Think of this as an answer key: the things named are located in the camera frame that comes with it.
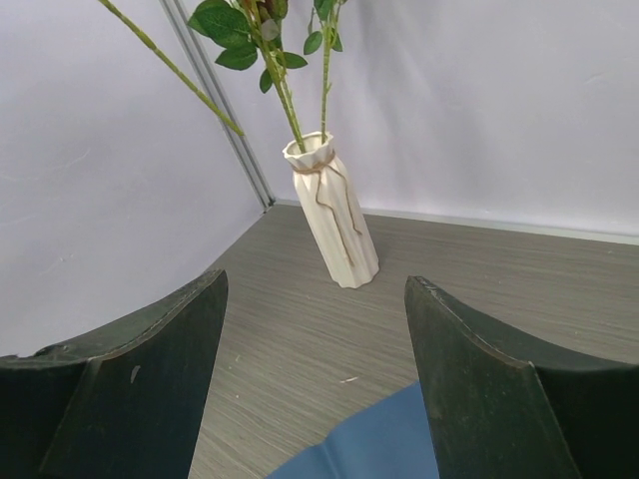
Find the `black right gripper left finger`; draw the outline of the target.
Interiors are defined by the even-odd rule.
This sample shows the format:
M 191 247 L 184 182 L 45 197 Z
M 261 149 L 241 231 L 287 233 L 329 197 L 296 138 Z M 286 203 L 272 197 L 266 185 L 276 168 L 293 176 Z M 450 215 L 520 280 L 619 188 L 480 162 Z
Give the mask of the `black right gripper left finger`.
M 79 336 L 1 360 L 5 478 L 185 478 L 228 304 L 209 269 Z

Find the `single pink rose stem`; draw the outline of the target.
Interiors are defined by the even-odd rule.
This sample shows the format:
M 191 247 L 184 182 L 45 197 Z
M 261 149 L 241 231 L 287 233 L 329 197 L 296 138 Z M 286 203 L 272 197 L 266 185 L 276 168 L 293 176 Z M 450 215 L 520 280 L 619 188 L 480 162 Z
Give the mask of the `single pink rose stem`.
M 340 0 L 314 1 L 308 23 L 308 35 L 304 42 L 305 55 L 311 55 L 321 50 L 320 134 L 322 143 L 327 141 L 328 133 L 327 100 L 331 88 L 329 80 L 330 55 L 332 51 L 343 51 L 338 31 L 340 10 L 343 4 L 345 1 Z

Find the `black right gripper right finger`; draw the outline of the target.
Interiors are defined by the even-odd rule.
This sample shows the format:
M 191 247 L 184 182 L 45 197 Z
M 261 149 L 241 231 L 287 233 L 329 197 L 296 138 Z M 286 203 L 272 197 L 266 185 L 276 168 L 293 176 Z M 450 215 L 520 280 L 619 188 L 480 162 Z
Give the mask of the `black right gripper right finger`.
M 634 478 L 638 368 L 559 346 L 410 277 L 406 318 L 443 478 Z

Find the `two-bloom pink rose stem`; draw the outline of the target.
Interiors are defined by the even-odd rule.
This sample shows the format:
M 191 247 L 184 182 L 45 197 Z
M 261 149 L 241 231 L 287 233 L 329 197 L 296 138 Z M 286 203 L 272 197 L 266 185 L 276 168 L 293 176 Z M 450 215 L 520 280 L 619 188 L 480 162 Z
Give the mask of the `two-bloom pink rose stem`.
M 244 131 L 225 114 L 186 74 L 155 44 L 155 42 L 130 18 L 122 13 L 110 0 L 99 0 L 111 14 L 124 24 L 154 55 L 167 66 L 187 88 L 193 92 L 226 126 L 236 135 L 242 136 Z

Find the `blue wrapping paper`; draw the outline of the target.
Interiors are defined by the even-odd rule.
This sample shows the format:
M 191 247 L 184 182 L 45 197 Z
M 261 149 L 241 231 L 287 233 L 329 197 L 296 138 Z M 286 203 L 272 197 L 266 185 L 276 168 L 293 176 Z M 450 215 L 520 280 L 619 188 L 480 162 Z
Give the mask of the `blue wrapping paper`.
M 430 479 L 438 468 L 415 382 L 354 414 L 274 470 L 276 479 Z

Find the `peach rose stem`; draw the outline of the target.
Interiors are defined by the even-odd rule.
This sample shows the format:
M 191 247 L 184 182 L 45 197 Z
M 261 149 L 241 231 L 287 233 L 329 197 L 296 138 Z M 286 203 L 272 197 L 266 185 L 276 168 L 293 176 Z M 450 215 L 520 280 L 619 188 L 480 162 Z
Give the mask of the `peach rose stem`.
M 264 62 L 259 85 L 266 93 L 275 89 L 301 152 L 306 150 L 289 87 L 288 73 L 308 64 L 300 55 L 288 52 L 283 42 L 283 22 L 289 12 L 287 1 L 203 1 L 191 13 L 188 26 L 212 40 L 223 51 L 219 66 L 245 71 Z

